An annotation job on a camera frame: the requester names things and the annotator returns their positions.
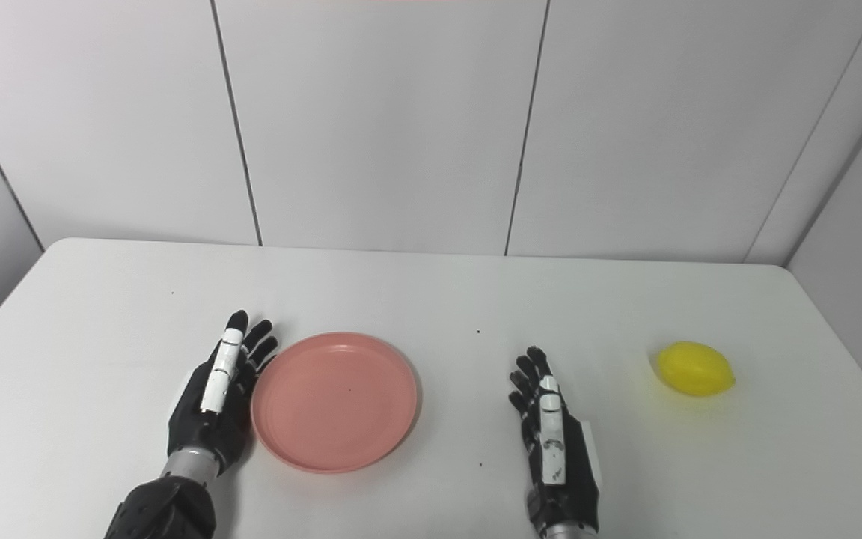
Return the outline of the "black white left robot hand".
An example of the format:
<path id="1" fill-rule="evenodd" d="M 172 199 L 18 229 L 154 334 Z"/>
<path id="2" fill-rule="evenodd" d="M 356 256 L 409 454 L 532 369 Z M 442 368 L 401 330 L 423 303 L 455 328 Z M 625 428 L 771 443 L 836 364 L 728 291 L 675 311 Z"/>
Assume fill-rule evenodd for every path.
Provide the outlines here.
<path id="1" fill-rule="evenodd" d="M 251 432 L 254 386 L 276 357 L 278 348 L 270 320 L 261 320 L 250 329 L 248 324 L 244 310 L 232 314 L 227 324 L 229 329 L 242 331 L 243 337 L 237 347 L 235 372 L 229 376 L 222 410 L 205 412 L 201 405 L 213 362 L 223 346 L 219 341 L 208 359 L 189 375 L 168 421 L 168 453 L 187 448 L 209 451 L 218 461 L 218 475 L 228 471 L 243 455 Z"/>

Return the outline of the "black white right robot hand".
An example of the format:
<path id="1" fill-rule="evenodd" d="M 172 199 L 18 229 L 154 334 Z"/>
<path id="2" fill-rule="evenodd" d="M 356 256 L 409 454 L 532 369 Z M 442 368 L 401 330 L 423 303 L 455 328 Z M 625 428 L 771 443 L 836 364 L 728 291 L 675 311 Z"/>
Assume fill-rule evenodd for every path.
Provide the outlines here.
<path id="1" fill-rule="evenodd" d="M 599 485 L 584 424 L 572 415 L 545 352 L 530 346 L 510 372 L 531 484 L 526 509 L 539 538 L 596 538 Z"/>

